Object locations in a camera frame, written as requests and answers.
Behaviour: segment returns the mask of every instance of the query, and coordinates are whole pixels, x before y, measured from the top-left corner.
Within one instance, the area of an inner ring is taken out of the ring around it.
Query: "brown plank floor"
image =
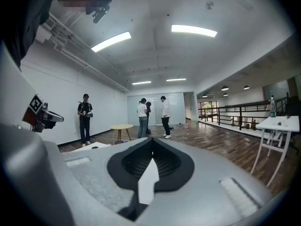
[[[187,121],[187,123],[189,123],[190,126],[189,130],[184,130],[183,125],[174,126],[174,131],[171,131],[172,140],[218,153],[247,172],[251,171],[258,152],[260,139],[203,123],[191,121]],[[149,128],[152,132],[151,137],[163,138],[163,126],[150,126]],[[138,127],[129,129],[129,133],[132,140],[137,139]],[[121,139],[123,141],[129,140],[125,130],[122,130]],[[116,140],[117,132],[114,134],[112,130],[93,137],[91,142],[113,144],[113,141]],[[65,145],[59,149],[61,152],[70,152],[78,148],[81,148],[80,142]],[[281,153],[271,151],[270,156],[267,157],[267,153],[267,148],[263,148],[253,173],[253,175],[265,185],[272,177],[281,156]],[[277,175],[269,186],[273,195],[276,195],[290,186],[297,168],[297,163],[298,156],[296,155],[296,151],[289,148],[287,158],[282,163]]]

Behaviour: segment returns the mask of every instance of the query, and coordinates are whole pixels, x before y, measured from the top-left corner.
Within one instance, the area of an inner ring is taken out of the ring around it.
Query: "round wooden table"
[[[122,129],[129,129],[129,128],[132,128],[134,125],[128,125],[128,124],[120,124],[120,125],[113,125],[111,126],[111,129],[112,130],[118,130],[118,136],[117,136],[117,144],[119,144],[119,141],[121,140],[121,130]],[[130,139],[130,141],[132,140],[131,137],[130,137],[130,134],[127,130],[127,135],[128,135],[128,138]]]

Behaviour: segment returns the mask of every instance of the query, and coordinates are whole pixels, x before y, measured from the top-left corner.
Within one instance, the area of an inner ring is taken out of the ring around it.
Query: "black chair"
[[[301,101],[298,100],[298,97],[291,97],[288,99],[287,104],[285,105],[285,114],[287,116],[298,116],[299,117],[299,126],[301,128]],[[299,135],[299,132],[292,132],[291,138],[293,139],[294,143],[290,143],[289,146],[295,150],[297,150],[297,154],[299,153],[299,149],[295,147],[296,144],[295,139],[293,138],[296,135]]]

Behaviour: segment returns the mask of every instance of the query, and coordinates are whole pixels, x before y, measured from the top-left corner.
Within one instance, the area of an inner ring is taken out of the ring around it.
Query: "white ceiling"
[[[213,1],[212,10],[205,8]],[[228,61],[266,24],[261,0],[113,0],[98,23],[91,15],[71,13],[55,0],[50,12],[90,47],[129,31],[132,38],[98,52],[131,82],[152,81],[164,86],[178,76],[192,85],[210,76],[207,67]],[[215,38],[172,33],[172,24],[217,31]]]
[[[208,95],[208,99],[221,98],[224,93],[231,96],[243,92],[245,85],[253,89],[287,80],[300,73],[301,44],[299,36],[294,34],[265,57],[224,79],[214,87],[199,93],[197,97],[202,99],[203,94],[206,93],[212,93]],[[224,85],[228,86],[229,90],[221,91]]]

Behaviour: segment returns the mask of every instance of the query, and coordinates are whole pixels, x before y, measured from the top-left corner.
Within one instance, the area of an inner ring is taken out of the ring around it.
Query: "bottle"
[[[276,103],[274,101],[274,96],[271,97],[270,117],[276,117]]]

